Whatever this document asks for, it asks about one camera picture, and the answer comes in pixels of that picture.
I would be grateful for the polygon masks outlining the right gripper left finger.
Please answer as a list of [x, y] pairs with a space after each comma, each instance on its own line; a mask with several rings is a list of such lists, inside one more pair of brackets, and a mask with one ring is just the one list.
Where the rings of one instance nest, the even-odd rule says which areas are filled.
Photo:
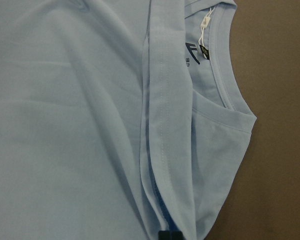
[[158, 232], [158, 240], [170, 240], [170, 232], [169, 231], [159, 231]]

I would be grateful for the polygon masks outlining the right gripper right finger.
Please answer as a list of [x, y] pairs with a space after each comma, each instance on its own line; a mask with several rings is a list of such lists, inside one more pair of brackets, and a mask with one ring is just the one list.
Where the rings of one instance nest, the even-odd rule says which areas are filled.
[[183, 233], [181, 231], [171, 231], [170, 240], [183, 240]]

